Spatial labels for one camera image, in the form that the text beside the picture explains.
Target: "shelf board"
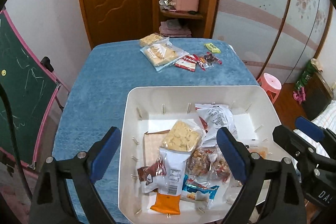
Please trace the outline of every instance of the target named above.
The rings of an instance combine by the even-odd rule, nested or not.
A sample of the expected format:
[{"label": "shelf board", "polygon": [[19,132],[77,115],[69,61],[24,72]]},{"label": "shelf board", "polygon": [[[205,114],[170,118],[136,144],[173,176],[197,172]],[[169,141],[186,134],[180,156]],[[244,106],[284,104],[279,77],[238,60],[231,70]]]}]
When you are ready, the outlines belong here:
[{"label": "shelf board", "polygon": [[161,6],[160,6],[160,11],[166,17],[188,18],[188,19],[198,19],[198,20],[203,19],[203,16],[201,14],[191,15],[188,13],[172,12],[172,11],[164,10]]}]

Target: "green chalkboard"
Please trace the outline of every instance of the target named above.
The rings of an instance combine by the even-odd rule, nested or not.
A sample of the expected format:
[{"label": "green chalkboard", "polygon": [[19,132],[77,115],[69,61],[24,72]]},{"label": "green chalkboard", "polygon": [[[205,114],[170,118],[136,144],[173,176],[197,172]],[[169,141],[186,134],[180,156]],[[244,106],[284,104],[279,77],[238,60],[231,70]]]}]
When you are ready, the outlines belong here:
[{"label": "green chalkboard", "polygon": [[[6,15],[5,12],[0,14],[0,82],[12,109],[21,160],[32,164],[39,128],[57,84],[29,55],[12,30]],[[2,100],[0,147],[13,154]]]}]

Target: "blue snack package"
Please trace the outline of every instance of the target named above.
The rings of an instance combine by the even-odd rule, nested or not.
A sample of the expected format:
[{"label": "blue snack package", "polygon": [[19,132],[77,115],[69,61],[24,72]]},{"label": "blue snack package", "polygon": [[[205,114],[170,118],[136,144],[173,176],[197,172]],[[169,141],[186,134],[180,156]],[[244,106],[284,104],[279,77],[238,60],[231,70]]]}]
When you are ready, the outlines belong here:
[{"label": "blue snack package", "polygon": [[181,199],[197,203],[199,208],[209,209],[215,198],[219,186],[205,187],[188,175],[184,175]]}]

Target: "table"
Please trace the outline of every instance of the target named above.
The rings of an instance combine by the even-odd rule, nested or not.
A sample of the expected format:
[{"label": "table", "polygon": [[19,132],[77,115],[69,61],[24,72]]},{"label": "table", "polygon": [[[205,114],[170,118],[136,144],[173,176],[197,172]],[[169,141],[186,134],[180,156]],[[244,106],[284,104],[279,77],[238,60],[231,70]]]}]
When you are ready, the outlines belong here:
[{"label": "table", "polygon": [[[257,81],[235,52],[223,41],[203,38],[171,38],[191,54],[204,55],[204,43],[213,42],[222,60],[207,71],[190,72],[175,66],[156,72],[140,51],[138,41],[124,41],[95,47],[86,60],[70,92],[55,137],[56,160],[74,157],[99,141],[111,126],[122,128],[126,98],[138,86],[257,85]],[[119,150],[102,180],[95,187],[106,208],[119,223],[130,223],[118,209]],[[78,219],[88,223],[72,181],[69,193]]]}]

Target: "white plastic bin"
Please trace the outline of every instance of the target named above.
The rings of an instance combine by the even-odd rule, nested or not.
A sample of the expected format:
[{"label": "white plastic bin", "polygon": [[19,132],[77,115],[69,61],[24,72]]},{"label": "white plastic bin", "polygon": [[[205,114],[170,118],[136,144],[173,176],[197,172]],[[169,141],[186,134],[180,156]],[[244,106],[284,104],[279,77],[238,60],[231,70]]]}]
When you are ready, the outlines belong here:
[{"label": "white plastic bin", "polygon": [[[135,224],[208,223],[225,217],[230,205],[220,187],[210,210],[195,210],[194,203],[180,201],[180,215],[157,213],[149,208],[156,193],[142,194],[137,169],[144,166],[142,139],[147,131],[171,129],[177,119],[199,123],[195,103],[227,104],[234,115],[239,140],[255,139],[268,148],[268,159],[281,160],[288,153],[273,142],[273,129],[280,125],[266,92],[259,86],[159,86],[138,87],[127,97],[119,162],[118,207]],[[259,199],[264,200],[263,189]]]}]

